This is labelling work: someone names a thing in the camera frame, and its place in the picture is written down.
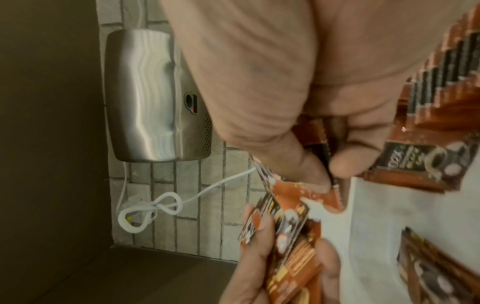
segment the white cable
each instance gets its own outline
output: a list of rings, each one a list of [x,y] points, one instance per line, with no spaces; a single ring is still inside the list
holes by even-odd
[[[236,174],[234,176],[228,177],[226,179],[223,179],[207,188],[204,190],[200,191],[197,195],[194,197],[191,197],[185,201],[182,200],[182,198],[176,194],[175,192],[166,192],[162,194],[161,196],[157,197],[156,200],[154,201],[139,201],[139,202],[134,202],[133,206],[127,207],[123,209],[122,211],[119,212],[120,210],[120,205],[122,204],[122,200],[124,197],[125,193],[125,188],[127,186],[127,165],[123,163],[123,170],[125,172],[125,179],[123,180],[123,188],[121,189],[121,194],[120,194],[120,199],[118,200],[118,204],[116,206],[116,211],[118,214],[118,223],[120,227],[122,227],[125,231],[130,232],[130,233],[140,233],[145,230],[145,228],[152,223],[155,218],[157,217],[157,211],[161,210],[165,213],[168,213],[170,215],[179,215],[181,211],[184,208],[184,204],[190,203],[195,201],[197,198],[199,198],[201,195],[209,192],[210,190],[214,189],[217,186],[220,186],[222,184],[228,183],[234,179],[237,179],[239,177],[251,174],[252,172],[256,171],[255,168],[249,169],[245,172]],[[163,205],[160,204],[161,201],[163,201],[167,197],[173,197],[175,200],[175,203],[169,204],[169,205]],[[139,227],[132,226],[128,221],[127,221],[127,215],[129,213],[134,213],[134,212],[144,212],[147,211],[145,217],[143,218],[143,222]]]

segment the fingernail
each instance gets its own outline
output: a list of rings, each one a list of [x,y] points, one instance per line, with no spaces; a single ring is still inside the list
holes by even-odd
[[[260,231],[260,230],[264,229],[266,226],[267,226],[267,215],[264,215],[261,218],[260,226],[258,227],[258,230]]]
[[[320,185],[313,185],[313,184],[304,184],[307,189],[310,191],[316,192],[316,193],[328,193],[330,191],[331,187],[325,187],[325,186],[320,186]]]

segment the brown wall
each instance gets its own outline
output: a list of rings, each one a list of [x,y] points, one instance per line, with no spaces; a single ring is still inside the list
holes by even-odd
[[[109,248],[95,0],[0,9],[0,301],[23,303]]]

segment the white surface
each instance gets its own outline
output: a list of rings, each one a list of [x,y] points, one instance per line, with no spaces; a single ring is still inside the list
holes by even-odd
[[[312,215],[339,252],[342,304],[411,303],[396,269],[407,225],[480,273],[480,158],[460,192],[438,195],[356,179],[344,213],[317,208]]]

